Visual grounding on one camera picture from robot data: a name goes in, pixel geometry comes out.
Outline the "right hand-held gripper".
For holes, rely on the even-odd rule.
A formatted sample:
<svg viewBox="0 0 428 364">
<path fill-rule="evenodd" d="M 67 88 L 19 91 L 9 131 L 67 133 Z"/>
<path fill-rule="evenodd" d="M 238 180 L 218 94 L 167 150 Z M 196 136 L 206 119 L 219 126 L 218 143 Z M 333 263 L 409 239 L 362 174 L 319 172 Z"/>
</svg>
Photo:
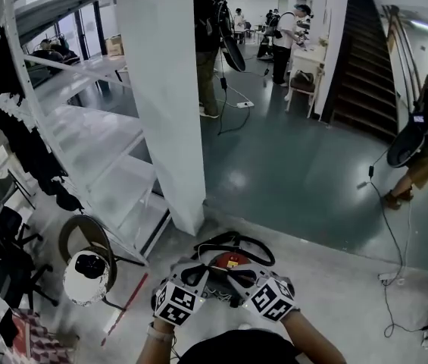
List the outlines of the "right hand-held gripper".
<svg viewBox="0 0 428 364">
<path fill-rule="evenodd" d="M 280 322 L 291 311 L 299 311 L 291 281 L 262 266 L 236 266 L 226 278 L 239 295 L 240 306 L 262 319 Z"/>
</svg>

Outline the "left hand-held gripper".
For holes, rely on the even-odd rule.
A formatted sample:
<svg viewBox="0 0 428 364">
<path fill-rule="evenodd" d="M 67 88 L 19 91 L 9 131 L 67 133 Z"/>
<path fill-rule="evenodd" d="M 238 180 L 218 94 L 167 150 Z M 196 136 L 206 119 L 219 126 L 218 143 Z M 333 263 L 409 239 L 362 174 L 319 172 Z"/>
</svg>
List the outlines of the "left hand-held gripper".
<svg viewBox="0 0 428 364">
<path fill-rule="evenodd" d="M 170 274 L 160 283 L 153 298 L 154 316 L 169 324 L 182 326 L 205 302 L 208 267 L 182 258 L 170 267 Z"/>
</svg>

